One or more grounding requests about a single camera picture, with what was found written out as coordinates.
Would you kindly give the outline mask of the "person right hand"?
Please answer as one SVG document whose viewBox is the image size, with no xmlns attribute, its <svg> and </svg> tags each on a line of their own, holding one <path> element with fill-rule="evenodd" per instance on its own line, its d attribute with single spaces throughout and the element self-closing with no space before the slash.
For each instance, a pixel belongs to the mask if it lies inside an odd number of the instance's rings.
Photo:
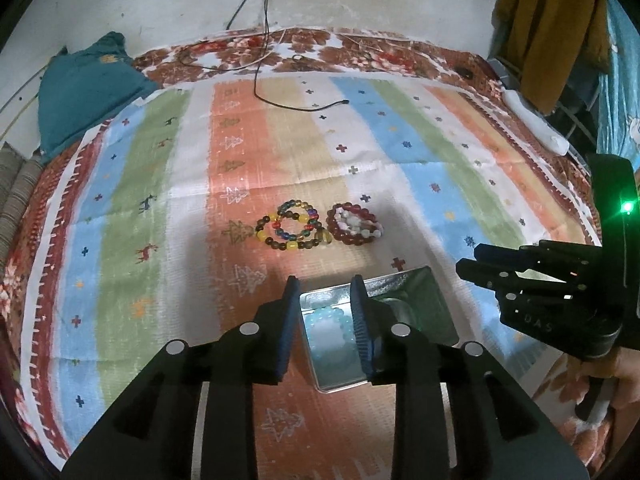
<svg viewBox="0 0 640 480">
<path fill-rule="evenodd" d="M 618 380 L 612 405 L 616 410 L 639 401 L 640 358 L 639 351 L 614 348 L 603 358 L 582 363 L 582 376 Z"/>
</svg>

